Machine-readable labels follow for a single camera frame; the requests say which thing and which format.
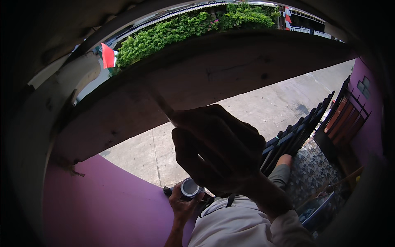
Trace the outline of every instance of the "leafy plant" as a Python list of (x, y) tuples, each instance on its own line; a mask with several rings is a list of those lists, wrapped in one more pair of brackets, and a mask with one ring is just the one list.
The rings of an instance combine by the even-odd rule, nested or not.
[(243, 24), (255, 24), (255, 28), (270, 28), (274, 25), (270, 15), (276, 14), (274, 11), (269, 12), (268, 10), (269, 9), (264, 10), (260, 6), (253, 7), (245, 2), (240, 4), (228, 4), (226, 6), (226, 13), (218, 18), (220, 29), (228, 30), (231, 28), (242, 28)]
[(141, 59), (163, 49), (166, 45), (185, 40), (192, 36), (201, 36), (207, 32), (226, 31), (232, 28), (258, 29), (272, 28), (278, 8), (269, 6), (251, 6), (248, 3), (228, 4), (226, 13), (219, 13), (215, 19), (207, 12), (191, 12), (179, 15), (168, 21), (146, 27), (122, 42), (117, 55), (117, 66), (127, 67)]
[(191, 36), (200, 36), (211, 30), (218, 30), (218, 20), (207, 12), (180, 15), (169, 21), (157, 23), (130, 36), (122, 42), (117, 56), (117, 65), (126, 67), (163, 49), (166, 45), (179, 42)]

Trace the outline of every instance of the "white shirt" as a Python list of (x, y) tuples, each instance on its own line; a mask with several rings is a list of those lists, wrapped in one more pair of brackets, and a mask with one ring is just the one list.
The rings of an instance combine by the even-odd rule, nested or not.
[(188, 246), (315, 246), (295, 210), (271, 224), (248, 197), (236, 196), (230, 207), (227, 203), (227, 198), (219, 199), (202, 212)]

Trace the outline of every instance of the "window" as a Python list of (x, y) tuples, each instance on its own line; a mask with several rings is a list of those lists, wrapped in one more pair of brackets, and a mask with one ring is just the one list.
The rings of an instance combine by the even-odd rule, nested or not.
[(361, 93), (365, 96), (366, 99), (369, 99), (370, 92), (368, 90), (370, 85), (369, 79), (364, 76), (363, 81), (358, 81), (357, 88), (361, 91)]

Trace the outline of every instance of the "paint can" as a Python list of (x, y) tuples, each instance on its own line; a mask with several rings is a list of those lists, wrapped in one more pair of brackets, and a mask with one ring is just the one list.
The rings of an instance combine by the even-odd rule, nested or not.
[(181, 193), (184, 196), (195, 198), (199, 193), (204, 192), (204, 187), (200, 187), (195, 181), (188, 177), (181, 183)]

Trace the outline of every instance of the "gray shorts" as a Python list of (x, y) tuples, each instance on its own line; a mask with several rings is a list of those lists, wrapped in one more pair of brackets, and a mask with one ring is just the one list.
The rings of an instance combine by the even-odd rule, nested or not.
[(286, 164), (281, 164), (276, 166), (267, 178), (277, 185), (278, 188), (285, 190), (288, 179), (290, 179), (290, 173), (290, 167)]

